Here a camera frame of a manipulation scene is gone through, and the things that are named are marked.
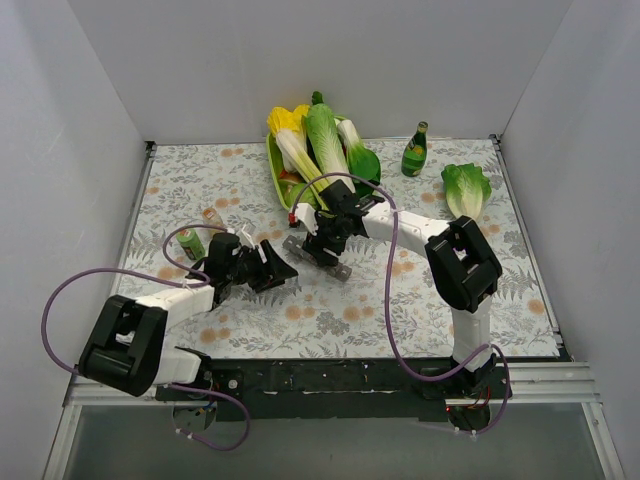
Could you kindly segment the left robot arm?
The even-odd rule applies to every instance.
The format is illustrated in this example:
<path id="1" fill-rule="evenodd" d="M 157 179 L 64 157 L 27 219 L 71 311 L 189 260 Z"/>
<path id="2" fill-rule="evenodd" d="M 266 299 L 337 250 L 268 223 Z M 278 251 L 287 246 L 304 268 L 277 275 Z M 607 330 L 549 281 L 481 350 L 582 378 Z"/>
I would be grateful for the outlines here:
<path id="1" fill-rule="evenodd" d="M 205 369 L 209 357 L 171 346 L 166 330 L 218 307 L 236 285 L 246 284 L 260 293 L 297 275 L 269 241 L 244 244 L 236 234 L 219 233 L 180 286 L 106 300 L 80 356 L 79 374 L 134 397 L 153 385 L 178 383 L 188 398 L 203 399 L 213 386 Z"/>

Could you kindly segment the grey weekly pill organizer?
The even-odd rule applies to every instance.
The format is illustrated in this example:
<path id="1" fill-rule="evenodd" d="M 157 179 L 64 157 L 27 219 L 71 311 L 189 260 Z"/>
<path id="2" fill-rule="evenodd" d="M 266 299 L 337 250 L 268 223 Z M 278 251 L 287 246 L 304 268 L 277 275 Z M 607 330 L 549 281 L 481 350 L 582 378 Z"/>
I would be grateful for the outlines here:
<path id="1" fill-rule="evenodd" d="M 304 241 L 295 236 L 288 236 L 283 242 L 283 248 L 298 258 L 324 270 L 328 275 L 341 282 L 346 282 L 352 274 L 352 269 L 341 263 L 337 257 L 327 252 L 310 253 L 303 248 Z"/>

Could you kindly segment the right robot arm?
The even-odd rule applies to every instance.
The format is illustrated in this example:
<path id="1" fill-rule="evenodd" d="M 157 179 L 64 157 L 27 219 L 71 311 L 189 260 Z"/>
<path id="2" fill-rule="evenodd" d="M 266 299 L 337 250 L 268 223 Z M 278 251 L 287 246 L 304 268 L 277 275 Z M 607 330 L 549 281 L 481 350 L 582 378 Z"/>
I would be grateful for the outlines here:
<path id="1" fill-rule="evenodd" d="M 427 376 L 400 365 L 414 379 L 444 381 L 464 397 L 475 397 L 489 384 L 496 365 L 490 340 L 490 310 L 502 266 L 476 222 L 466 216 L 436 220 L 397 208 L 381 188 L 358 197 L 337 180 L 320 193 L 326 207 L 316 211 L 295 199 L 289 221 L 302 224 L 302 250 L 321 267 L 339 263 L 347 239 L 362 236 L 391 243 L 423 256 L 437 292 L 450 307 L 454 346 L 449 371 Z"/>

